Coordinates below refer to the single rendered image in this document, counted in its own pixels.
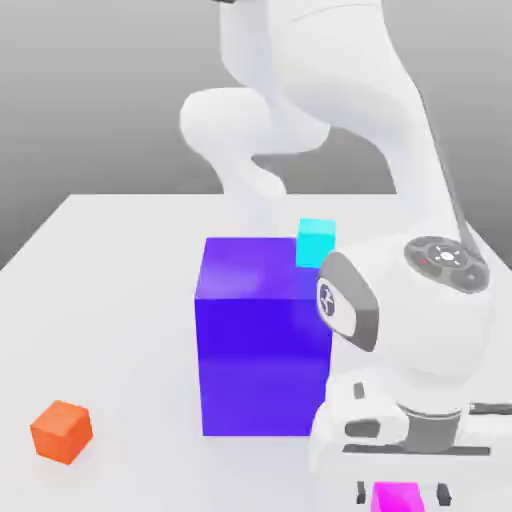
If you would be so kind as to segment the large blue box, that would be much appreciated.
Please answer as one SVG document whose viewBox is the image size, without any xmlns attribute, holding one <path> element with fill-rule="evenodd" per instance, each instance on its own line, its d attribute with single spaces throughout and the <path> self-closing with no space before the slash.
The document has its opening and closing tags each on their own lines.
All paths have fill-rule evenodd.
<svg viewBox="0 0 512 512">
<path fill-rule="evenodd" d="M 317 275 L 293 238 L 207 238 L 194 297 L 204 435 L 309 435 L 332 343 Z"/>
</svg>

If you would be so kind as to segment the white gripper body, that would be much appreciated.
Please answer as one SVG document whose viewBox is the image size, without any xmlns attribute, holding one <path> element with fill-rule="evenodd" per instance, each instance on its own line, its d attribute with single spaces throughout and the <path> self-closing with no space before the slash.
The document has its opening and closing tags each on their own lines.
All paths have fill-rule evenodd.
<svg viewBox="0 0 512 512">
<path fill-rule="evenodd" d="M 434 454 L 406 452 L 400 446 L 349 444 L 339 455 L 341 468 L 355 479 L 382 482 L 454 483 L 493 463 L 487 447 L 456 446 Z"/>
</svg>

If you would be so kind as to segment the small orange cube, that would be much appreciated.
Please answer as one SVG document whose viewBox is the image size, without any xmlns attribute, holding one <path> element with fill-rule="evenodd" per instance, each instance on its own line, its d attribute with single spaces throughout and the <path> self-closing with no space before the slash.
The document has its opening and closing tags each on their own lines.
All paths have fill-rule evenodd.
<svg viewBox="0 0 512 512">
<path fill-rule="evenodd" d="M 93 438 L 87 408 L 55 400 L 31 425 L 38 455 L 70 465 Z"/>
</svg>

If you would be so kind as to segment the small magenta cube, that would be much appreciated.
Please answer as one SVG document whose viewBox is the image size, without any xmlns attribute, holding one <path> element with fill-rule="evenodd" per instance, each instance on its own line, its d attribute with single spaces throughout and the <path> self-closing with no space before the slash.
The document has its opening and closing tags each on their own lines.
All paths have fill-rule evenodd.
<svg viewBox="0 0 512 512">
<path fill-rule="evenodd" d="M 371 512 L 425 512 L 416 483 L 375 482 Z"/>
</svg>

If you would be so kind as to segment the small cyan cube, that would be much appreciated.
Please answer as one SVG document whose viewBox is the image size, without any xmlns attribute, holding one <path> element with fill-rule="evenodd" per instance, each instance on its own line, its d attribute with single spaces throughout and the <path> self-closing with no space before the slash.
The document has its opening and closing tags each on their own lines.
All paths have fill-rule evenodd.
<svg viewBox="0 0 512 512">
<path fill-rule="evenodd" d="M 301 218 L 296 239 L 296 265 L 320 268 L 335 245 L 335 220 Z"/>
</svg>

